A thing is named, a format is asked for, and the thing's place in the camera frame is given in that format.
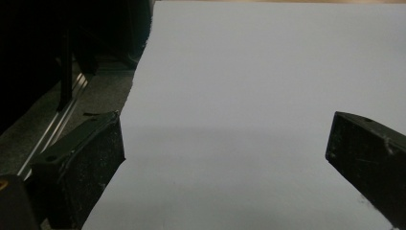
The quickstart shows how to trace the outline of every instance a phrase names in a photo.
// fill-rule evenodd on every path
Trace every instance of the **table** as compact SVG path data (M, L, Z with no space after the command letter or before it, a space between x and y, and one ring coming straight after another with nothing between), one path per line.
M325 159L335 111L406 133L406 5L156 2L126 160L83 229L391 229Z

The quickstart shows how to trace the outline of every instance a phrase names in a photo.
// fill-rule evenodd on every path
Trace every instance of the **white sheet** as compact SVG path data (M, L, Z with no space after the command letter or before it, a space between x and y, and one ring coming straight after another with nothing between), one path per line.
M83 229L391 224L325 159L335 111L406 133L406 5L155 3L126 161Z

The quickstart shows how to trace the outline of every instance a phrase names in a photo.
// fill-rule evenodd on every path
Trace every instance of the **dark background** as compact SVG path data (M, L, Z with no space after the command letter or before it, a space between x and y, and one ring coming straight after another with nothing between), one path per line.
M0 1L0 135L60 81L66 25L80 51L96 60L136 58L149 35L150 12L148 0Z

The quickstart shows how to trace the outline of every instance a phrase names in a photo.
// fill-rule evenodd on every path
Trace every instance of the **white surface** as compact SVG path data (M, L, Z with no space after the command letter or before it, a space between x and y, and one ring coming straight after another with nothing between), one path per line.
M390 229L325 159L335 111L406 133L406 5L156 2L126 161L84 229Z

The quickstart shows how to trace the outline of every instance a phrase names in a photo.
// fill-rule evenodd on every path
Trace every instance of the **black plastic part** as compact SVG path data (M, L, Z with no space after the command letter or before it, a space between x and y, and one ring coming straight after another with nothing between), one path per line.
M51 227L81 229L123 162L118 112L90 118L35 157L33 177L44 188Z
M406 136L369 118L336 112L326 159L394 227L406 229Z
M24 181L15 174L0 175L0 229L39 229Z

